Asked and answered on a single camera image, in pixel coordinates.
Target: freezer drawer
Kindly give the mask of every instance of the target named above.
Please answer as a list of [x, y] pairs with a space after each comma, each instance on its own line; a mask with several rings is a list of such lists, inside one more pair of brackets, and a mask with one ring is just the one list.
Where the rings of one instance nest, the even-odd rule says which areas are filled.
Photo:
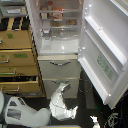
[[51, 79], [43, 80], [46, 96], [51, 98], [52, 94], [59, 87], [59, 83], [70, 84], [71, 88], [64, 93], [64, 98], [76, 98], [78, 92], [79, 79]]
[[4, 93], [26, 93], [26, 92], [39, 92], [38, 77], [30, 81], [18, 82], [0, 82], [0, 89]]
[[28, 31], [2, 31], [0, 32], [0, 49], [31, 48]]
[[80, 64], [77, 60], [39, 60], [42, 78], [79, 78]]
[[0, 7], [4, 17], [25, 17], [27, 15], [25, 6]]
[[36, 65], [33, 66], [12, 66], [0, 67], [0, 77], [14, 77], [14, 76], [35, 76], [38, 75]]
[[1, 50], [0, 66], [35, 65], [32, 50]]

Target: refrigerator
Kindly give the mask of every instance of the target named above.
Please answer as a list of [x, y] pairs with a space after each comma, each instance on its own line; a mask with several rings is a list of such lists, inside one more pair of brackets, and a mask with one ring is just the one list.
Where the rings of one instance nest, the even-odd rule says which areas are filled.
[[128, 88], [128, 1], [26, 0], [26, 6], [38, 56], [77, 55], [113, 109]]

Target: refrigerator door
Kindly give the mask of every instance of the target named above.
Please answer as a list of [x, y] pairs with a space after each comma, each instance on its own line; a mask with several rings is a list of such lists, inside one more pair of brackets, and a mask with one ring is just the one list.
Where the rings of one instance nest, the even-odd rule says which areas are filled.
[[127, 33], [128, 17], [111, 1], [84, 1], [78, 61], [110, 108], [128, 88]]

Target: dark floor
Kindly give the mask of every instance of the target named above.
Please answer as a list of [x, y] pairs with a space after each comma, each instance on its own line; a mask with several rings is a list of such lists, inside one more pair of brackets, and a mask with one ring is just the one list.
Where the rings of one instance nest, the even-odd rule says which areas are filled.
[[[90, 102], [89, 105], [89, 102], [87, 102], [87, 100], [90, 99], [87, 98], [92, 97], [92, 94], [86, 97], [86, 93], [89, 92], [85, 90], [85, 84], [84, 84], [85, 80], [83, 79], [87, 79], [87, 76], [84, 77], [83, 74], [81, 74], [81, 79], [79, 84], [80, 90], [78, 89], [77, 99], [65, 99], [65, 103], [68, 108], [72, 108], [73, 106], [78, 105], [76, 118], [74, 120], [69, 119], [67, 121], [58, 121], [57, 119], [52, 118], [51, 125], [79, 125], [81, 126], [81, 128], [93, 128], [93, 122], [90, 116], [97, 116], [101, 128], [104, 127], [107, 117], [111, 114], [111, 110], [109, 109], [108, 106], [104, 106], [102, 104], [100, 97], [98, 96], [97, 92], [93, 87], [89, 91], [93, 92], [94, 104], [91, 104]], [[49, 106], [49, 100], [47, 100], [46, 98], [30, 98], [30, 99], [24, 98], [24, 100], [29, 106], [35, 108], [36, 110], [39, 110], [42, 107], [46, 108]], [[22, 126], [17, 127], [13, 125], [8, 125], [8, 128], [19, 128], [19, 127], [22, 128]]]

